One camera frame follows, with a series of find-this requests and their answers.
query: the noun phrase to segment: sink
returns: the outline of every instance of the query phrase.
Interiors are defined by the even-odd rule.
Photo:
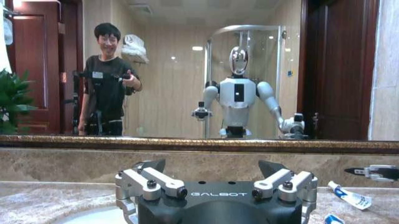
[[[106,207],[100,209],[94,209],[88,211],[79,212],[60,221],[55,222],[55,224],[126,224],[124,213],[116,207]]]

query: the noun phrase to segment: ceiling light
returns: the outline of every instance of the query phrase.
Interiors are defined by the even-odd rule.
[[[202,50],[203,50],[203,47],[201,47],[201,46],[194,46],[194,47],[193,47],[193,50],[195,50],[195,51],[202,51]]]
[[[19,8],[23,5],[23,1],[22,0],[14,0],[12,5],[14,5],[15,8]]]

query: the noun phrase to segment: marble backsplash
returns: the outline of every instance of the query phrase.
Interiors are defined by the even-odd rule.
[[[399,182],[375,182],[345,173],[373,164],[399,165],[399,156],[213,153],[177,151],[0,148],[0,181],[114,183],[119,170],[143,160],[167,159],[165,173],[185,181],[255,181],[263,176],[258,161],[279,162],[314,172],[319,186],[334,180],[346,187],[398,188]]]

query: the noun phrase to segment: name badge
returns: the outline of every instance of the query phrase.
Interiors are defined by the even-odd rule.
[[[99,71],[94,71],[94,78],[103,78],[103,73]]]

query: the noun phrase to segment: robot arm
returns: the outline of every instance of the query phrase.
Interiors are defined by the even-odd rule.
[[[214,99],[217,99],[219,93],[219,89],[217,86],[210,85],[205,89],[205,101],[199,102],[198,109],[193,112],[193,116],[197,117],[199,120],[205,120],[207,116],[213,116],[213,112],[210,111],[210,107],[213,104]]]
[[[305,121],[303,115],[297,113],[294,117],[290,119],[283,119],[282,116],[282,108],[279,103],[275,100],[275,93],[274,89],[267,82],[261,82],[257,86],[257,90],[259,93],[259,98],[267,105],[270,112],[278,121],[278,126],[283,134],[303,134],[305,130]]]

